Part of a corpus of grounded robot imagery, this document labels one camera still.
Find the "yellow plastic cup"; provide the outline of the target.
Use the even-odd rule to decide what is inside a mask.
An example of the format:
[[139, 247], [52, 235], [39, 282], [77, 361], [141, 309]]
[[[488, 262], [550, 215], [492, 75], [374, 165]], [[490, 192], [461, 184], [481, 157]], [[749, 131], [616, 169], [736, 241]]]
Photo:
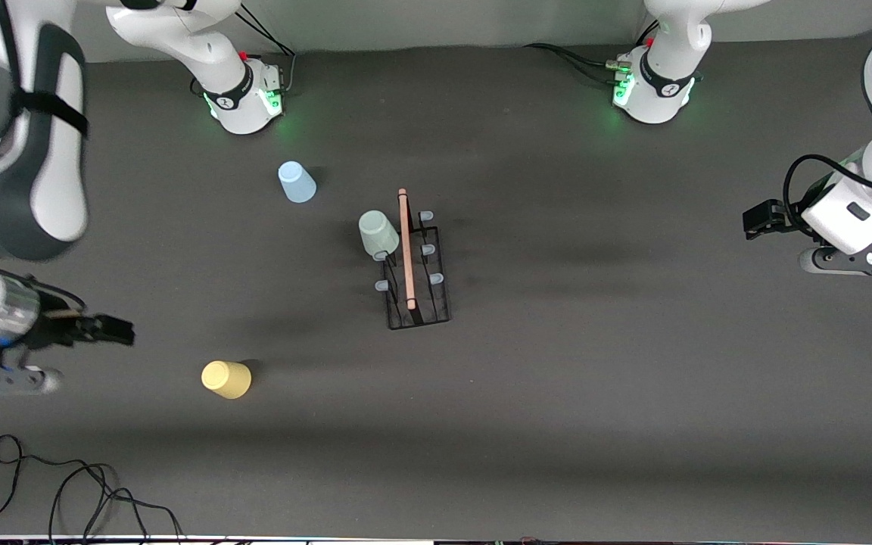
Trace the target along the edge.
[[201, 370], [203, 386], [228, 400], [244, 396], [252, 379], [251, 370], [240, 362], [211, 361]]

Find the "light blue plastic cup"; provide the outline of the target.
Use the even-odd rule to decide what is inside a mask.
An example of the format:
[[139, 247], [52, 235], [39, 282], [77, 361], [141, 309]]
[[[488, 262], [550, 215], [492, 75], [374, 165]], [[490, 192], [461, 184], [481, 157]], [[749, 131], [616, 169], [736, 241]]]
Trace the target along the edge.
[[317, 193], [317, 183], [311, 173], [297, 161], [290, 160], [281, 164], [277, 176], [287, 199], [292, 203], [305, 203]]

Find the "dark grey table mat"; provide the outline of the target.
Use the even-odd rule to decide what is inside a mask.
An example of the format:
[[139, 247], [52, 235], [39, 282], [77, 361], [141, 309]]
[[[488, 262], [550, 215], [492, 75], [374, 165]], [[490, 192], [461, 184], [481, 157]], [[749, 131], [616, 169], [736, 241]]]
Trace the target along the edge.
[[[872, 279], [741, 231], [797, 157], [872, 138], [871, 44], [713, 45], [662, 126], [544, 51], [308, 54], [249, 137], [177, 64], [94, 64], [88, 232], [10, 267], [136, 344], [34, 354], [60, 387], [0, 397], [0, 434], [110, 463], [191, 534], [872, 543]], [[451, 320], [391, 331], [359, 218], [401, 188]]]

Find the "pale green plastic cup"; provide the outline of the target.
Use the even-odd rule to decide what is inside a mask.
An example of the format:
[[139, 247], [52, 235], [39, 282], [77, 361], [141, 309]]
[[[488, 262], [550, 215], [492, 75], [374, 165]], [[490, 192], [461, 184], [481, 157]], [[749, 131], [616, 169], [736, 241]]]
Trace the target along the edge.
[[376, 259], [378, 255], [392, 255], [400, 244], [400, 235], [387, 215], [380, 210], [368, 210], [359, 218], [359, 231], [366, 253]]

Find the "black wire cup holder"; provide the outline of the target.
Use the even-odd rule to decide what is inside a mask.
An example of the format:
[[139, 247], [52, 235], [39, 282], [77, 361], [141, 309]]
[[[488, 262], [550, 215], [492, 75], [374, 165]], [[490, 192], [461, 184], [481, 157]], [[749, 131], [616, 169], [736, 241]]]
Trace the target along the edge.
[[398, 249], [373, 259], [381, 276], [374, 289], [383, 294], [388, 330], [408, 330], [451, 320], [445, 252], [431, 210], [417, 210], [405, 188], [397, 193]]

